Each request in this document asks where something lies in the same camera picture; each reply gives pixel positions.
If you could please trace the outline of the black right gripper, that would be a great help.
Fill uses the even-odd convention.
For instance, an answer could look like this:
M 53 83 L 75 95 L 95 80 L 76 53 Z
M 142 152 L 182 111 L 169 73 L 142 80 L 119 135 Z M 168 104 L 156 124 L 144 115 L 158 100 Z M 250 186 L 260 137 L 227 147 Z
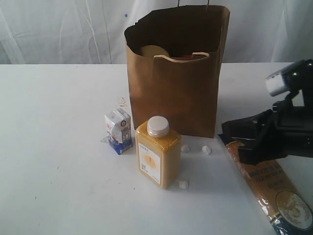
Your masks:
M 274 136 L 273 122 L 280 134 Z M 240 162 L 249 165 L 285 158 L 313 156 L 313 103 L 294 106 L 291 99 L 277 101 L 272 110 L 222 124 L 221 140 L 239 141 Z

